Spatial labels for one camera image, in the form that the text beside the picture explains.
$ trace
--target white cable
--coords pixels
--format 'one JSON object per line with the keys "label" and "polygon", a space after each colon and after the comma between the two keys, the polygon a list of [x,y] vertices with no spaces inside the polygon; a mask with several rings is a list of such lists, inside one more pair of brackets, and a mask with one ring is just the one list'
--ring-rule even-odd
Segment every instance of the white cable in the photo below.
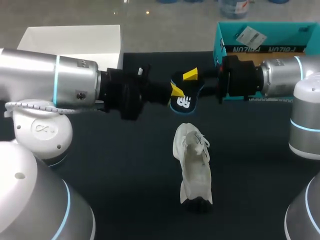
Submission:
{"label": "white cable", "polygon": [[57,114],[78,114],[84,111],[84,110],[57,108],[54,106],[40,106],[40,105],[31,104],[31,103],[14,102],[14,101],[7,102],[4,106],[8,112],[12,112],[14,108],[34,109],[34,110],[40,110],[44,112],[57,113]]}

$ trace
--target shoe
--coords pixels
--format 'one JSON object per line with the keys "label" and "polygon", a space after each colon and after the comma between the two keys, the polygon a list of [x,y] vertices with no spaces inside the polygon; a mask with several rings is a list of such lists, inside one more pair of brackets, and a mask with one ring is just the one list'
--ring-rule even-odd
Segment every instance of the shoe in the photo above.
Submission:
{"label": "shoe", "polygon": [[182,123],[173,140],[173,156],[180,161],[182,183],[180,202],[199,197],[213,204],[211,171],[208,153],[209,142],[191,123]]}

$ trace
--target gray floor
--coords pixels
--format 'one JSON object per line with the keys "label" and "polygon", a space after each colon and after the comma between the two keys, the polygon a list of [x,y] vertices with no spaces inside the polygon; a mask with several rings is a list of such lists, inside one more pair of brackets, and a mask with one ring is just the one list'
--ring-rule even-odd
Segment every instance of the gray floor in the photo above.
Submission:
{"label": "gray floor", "polygon": [[[320,0],[255,1],[245,21],[320,20]],[[226,20],[214,0],[0,0],[0,47],[16,48],[27,27],[121,24],[125,52],[211,51]]]}

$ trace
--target black table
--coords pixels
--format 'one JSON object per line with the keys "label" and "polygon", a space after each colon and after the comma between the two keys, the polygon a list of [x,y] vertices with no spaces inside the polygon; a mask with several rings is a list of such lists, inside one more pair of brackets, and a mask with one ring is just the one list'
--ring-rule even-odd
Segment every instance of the black table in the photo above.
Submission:
{"label": "black table", "polygon": [[[169,81],[176,70],[213,65],[211,52],[128,53],[123,68],[152,64],[150,78]],[[137,122],[117,112],[71,115],[73,142],[55,170],[91,205],[98,240],[285,240],[287,207],[320,165],[288,146],[291,104],[201,99],[192,116],[148,104]],[[214,206],[207,214],[180,205],[180,163],[172,143],[181,123],[211,143]],[[14,137],[0,118],[0,141]]]}

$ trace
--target cardboard box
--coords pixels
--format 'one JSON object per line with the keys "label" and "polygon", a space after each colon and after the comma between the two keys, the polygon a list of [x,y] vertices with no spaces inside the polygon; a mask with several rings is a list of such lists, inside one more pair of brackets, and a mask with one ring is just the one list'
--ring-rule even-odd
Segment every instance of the cardboard box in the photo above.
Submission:
{"label": "cardboard box", "polygon": [[123,48],[119,25],[28,27],[18,50],[91,60],[99,70],[122,69]]}
{"label": "cardboard box", "polygon": [[[238,40],[250,27],[266,36],[256,49]],[[227,55],[237,55],[239,60],[252,60],[259,66],[265,59],[278,59],[300,55],[320,54],[320,25],[315,22],[219,22],[217,24],[213,57],[215,64],[221,64]],[[227,100],[243,99],[229,97]]]}

